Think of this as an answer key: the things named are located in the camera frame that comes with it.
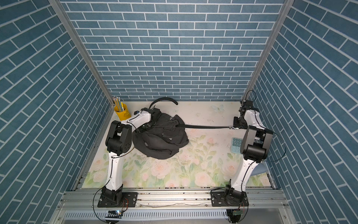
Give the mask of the black leather belt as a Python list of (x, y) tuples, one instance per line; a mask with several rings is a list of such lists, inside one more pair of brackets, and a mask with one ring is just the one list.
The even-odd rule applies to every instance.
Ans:
[[(170, 98), (170, 97), (162, 97), (162, 98), (158, 98), (156, 100), (154, 100), (149, 108), (150, 109), (153, 109), (154, 105), (160, 101), (170, 101), (170, 102), (173, 102), (175, 105), (178, 105), (179, 103)], [(237, 129), (243, 129), (243, 127), (240, 127), (240, 126), (200, 126), (200, 125), (188, 125), (188, 124), (178, 124), (176, 125), (176, 127), (182, 127), (182, 128), (190, 128), (190, 129), (225, 129), (225, 128), (228, 128), (228, 129), (231, 129), (231, 130), (237, 130)]]

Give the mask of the black trousers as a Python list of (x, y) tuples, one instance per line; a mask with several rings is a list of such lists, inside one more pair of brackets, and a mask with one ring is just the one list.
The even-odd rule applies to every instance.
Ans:
[(161, 114), (150, 129), (132, 133), (134, 147), (155, 159), (166, 160), (173, 157), (189, 143), (185, 128), (177, 127), (179, 124), (184, 124), (180, 116)]

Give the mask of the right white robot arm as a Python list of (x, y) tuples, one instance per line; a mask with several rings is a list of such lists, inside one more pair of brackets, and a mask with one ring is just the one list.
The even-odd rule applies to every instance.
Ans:
[(234, 117), (234, 128), (246, 130), (240, 147), (243, 159), (235, 176), (230, 179), (223, 192), (219, 192), (218, 189), (210, 191), (213, 207), (248, 205), (246, 186), (249, 178), (256, 166), (269, 154), (274, 133), (263, 125), (260, 112), (254, 107), (254, 102), (243, 100), (239, 112), (240, 116)]

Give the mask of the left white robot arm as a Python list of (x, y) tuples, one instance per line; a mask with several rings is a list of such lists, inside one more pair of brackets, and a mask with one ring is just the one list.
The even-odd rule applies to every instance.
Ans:
[(159, 119), (161, 111), (157, 108), (143, 108), (134, 116), (123, 121), (113, 121), (110, 125), (105, 144), (109, 153), (109, 172), (104, 187), (101, 188), (99, 208), (135, 206), (131, 197), (123, 193), (122, 172), (124, 158), (132, 149), (132, 134), (151, 128)]

